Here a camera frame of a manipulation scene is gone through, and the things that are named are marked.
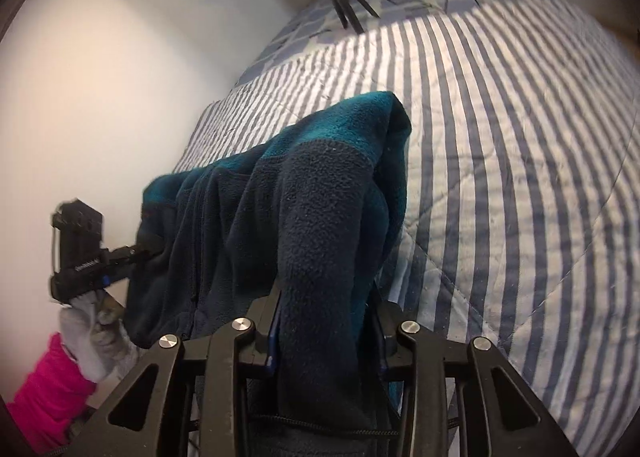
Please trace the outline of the grey gloved left hand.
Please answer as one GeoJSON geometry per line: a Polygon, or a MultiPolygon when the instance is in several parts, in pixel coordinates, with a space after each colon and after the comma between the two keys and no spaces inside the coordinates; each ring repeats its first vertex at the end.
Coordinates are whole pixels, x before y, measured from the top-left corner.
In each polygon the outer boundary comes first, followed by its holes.
{"type": "Polygon", "coordinates": [[[129,339],[122,316],[124,308],[104,290],[71,299],[58,314],[65,352],[93,383],[112,373],[122,380],[138,362],[140,350],[129,339]]]}

